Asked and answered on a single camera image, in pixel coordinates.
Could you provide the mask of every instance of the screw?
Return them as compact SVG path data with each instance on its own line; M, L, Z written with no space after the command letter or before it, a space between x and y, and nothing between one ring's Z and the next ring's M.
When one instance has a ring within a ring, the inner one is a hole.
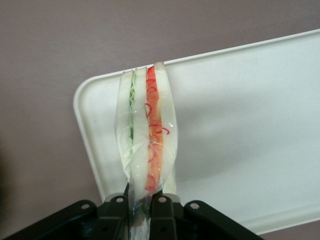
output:
M158 198L158 201L163 204L167 201L167 199L164 196L161 196Z
M82 206L81 206L81 209L87 209L87 208L89 208L90 207L90 205L88 204L88 203L86 203L86 204L83 204Z
M194 210L197 210L197 209L200 208L200 206L197 203L193 202L193 203L190 204L190 208L192 208Z
M124 201L124 199L122 197L118 197L115 201L117 203L122 203Z

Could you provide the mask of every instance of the white tray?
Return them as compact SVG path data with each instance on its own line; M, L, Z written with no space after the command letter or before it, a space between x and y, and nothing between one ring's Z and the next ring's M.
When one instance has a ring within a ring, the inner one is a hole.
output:
M177 194L257 234L320 219L320 30L166 62L179 129ZM101 199L126 181L114 134L122 71L77 89Z

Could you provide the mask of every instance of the tomato slice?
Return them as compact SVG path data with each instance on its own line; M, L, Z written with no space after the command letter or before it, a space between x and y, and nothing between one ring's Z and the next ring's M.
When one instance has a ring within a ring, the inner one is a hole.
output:
M163 154L163 127L161 111L158 109L159 92L157 88L155 67L148 69L146 74L146 105L149 107L147 119L149 123L148 147L148 175L145 189L149 193L157 188L160 182L162 154Z

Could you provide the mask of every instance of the plastic-wrapped sandwich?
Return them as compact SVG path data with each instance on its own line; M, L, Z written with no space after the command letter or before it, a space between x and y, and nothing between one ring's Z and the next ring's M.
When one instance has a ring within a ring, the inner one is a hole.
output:
M164 188L168 178L174 179L178 128L163 62L122 74L115 134L129 182L129 201L133 212L137 212L141 203ZM174 192L174 181L168 184ZM140 216L138 222L147 222L146 205L142 205L145 218Z

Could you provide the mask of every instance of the gray background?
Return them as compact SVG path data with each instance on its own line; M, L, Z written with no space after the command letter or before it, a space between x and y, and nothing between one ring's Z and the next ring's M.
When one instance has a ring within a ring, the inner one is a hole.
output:
M318 28L318 0L0 1L0 238L78 200L101 203L72 105L84 80Z

